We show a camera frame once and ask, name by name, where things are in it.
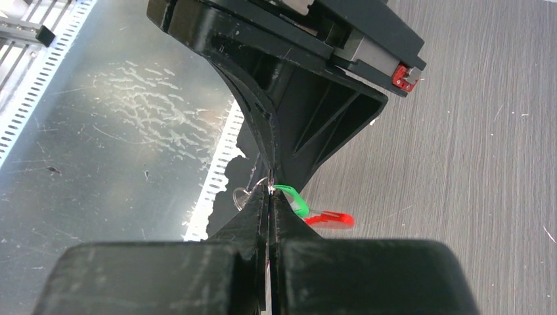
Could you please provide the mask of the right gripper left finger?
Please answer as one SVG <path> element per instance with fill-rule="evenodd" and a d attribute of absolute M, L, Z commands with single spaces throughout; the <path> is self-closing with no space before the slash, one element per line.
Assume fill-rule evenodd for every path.
<path fill-rule="evenodd" d="M 204 241 L 83 243 L 56 262 L 34 314 L 259 314 L 269 191 Z"/>

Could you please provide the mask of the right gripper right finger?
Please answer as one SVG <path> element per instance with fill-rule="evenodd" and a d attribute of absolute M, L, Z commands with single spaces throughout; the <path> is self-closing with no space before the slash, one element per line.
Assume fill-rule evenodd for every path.
<path fill-rule="evenodd" d="M 269 199 L 273 314 L 477 314 L 456 255 L 421 239 L 330 239 Z"/>

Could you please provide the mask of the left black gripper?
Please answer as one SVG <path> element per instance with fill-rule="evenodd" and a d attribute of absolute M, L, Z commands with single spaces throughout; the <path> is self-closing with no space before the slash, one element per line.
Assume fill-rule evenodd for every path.
<path fill-rule="evenodd" d="M 424 40 L 387 1 L 149 1 L 146 15 L 218 72 L 275 183 L 294 188 L 384 109 L 388 97 L 366 85 L 407 96 L 426 67 Z M 353 79 L 263 66 L 274 35 Z"/>

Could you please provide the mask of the red handled metal keyring holder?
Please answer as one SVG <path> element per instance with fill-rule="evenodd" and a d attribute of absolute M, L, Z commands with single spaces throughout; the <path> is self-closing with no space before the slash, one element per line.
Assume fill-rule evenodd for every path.
<path fill-rule="evenodd" d="M 241 211 L 247 204 L 248 200 L 252 195 L 252 191 L 247 190 L 243 187 L 238 187 L 234 189 L 232 193 L 233 202 L 236 208 Z M 246 215 L 236 215 L 231 219 L 222 230 L 231 229 L 234 225 L 239 228 L 240 223 L 247 223 L 252 217 Z M 331 230 L 347 230 L 354 226 L 355 219 L 346 213 L 334 212 L 334 211 L 318 211 L 310 209 L 309 216 L 306 218 L 301 218 L 308 226 L 313 228 L 325 228 Z"/>

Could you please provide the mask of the key with green tag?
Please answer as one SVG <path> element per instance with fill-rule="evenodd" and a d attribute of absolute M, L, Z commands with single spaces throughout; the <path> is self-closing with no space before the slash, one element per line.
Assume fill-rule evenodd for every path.
<path fill-rule="evenodd" d="M 297 216 L 300 218 L 309 216 L 310 208 L 295 188 L 288 185 L 276 184 L 274 185 L 274 189 L 280 190 L 287 197 L 291 209 Z"/>

